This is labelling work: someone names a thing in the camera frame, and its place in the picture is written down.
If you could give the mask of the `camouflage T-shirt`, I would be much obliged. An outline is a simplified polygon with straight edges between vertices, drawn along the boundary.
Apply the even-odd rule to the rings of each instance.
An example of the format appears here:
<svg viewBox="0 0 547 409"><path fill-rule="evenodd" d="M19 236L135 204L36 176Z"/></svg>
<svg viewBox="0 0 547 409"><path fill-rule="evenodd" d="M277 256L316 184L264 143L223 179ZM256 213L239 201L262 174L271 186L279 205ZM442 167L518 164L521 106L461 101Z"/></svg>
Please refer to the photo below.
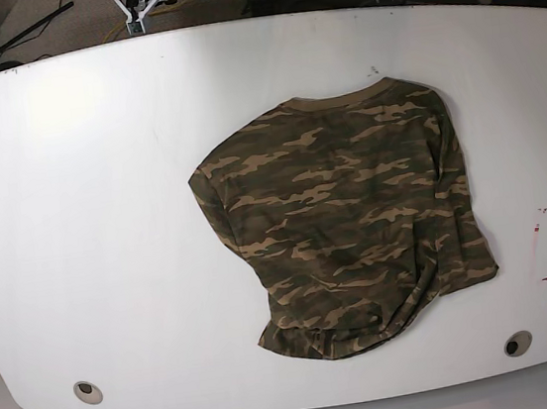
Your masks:
<svg viewBox="0 0 547 409"><path fill-rule="evenodd" d="M189 187L267 291L260 346L281 356L363 354L498 272L449 111L414 82L283 102L209 153Z"/></svg>

